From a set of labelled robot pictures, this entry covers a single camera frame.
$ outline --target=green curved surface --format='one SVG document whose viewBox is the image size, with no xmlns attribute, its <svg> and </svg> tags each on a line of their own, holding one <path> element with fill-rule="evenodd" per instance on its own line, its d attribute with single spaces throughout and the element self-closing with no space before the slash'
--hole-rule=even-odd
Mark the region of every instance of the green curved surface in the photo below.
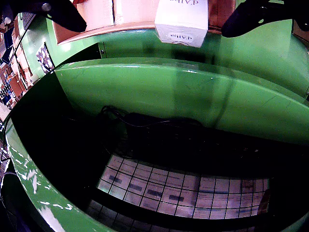
<svg viewBox="0 0 309 232">
<path fill-rule="evenodd" d="M 11 120 L 8 122 L 6 137 L 11 161 L 24 190 L 55 232 L 114 231 L 86 215 L 54 188 L 25 150 Z"/>
<path fill-rule="evenodd" d="M 309 108 L 304 99 L 247 73 L 173 59 L 115 58 L 66 64 L 56 74 L 72 106 L 91 115 L 112 105 L 308 144 Z"/>
<path fill-rule="evenodd" d="M 155 30 L 109 33 L 57 45 L 52 21 L 38 17 L 22 45 L 32 72 L 40 77 L 43 71 L 35 53 L 43 42 L 56 66 L 88 46 L 104 42 L 107 58 L 156 57 L 213 64 L 264 78 L 304 97 L 309 87 L 309 55 L 306 47 L 291 35 L 291 28 L 292 21 L 285 20 L 236 38 L 208 33 L 201 48 L 161 43 Z"/>
</svg>

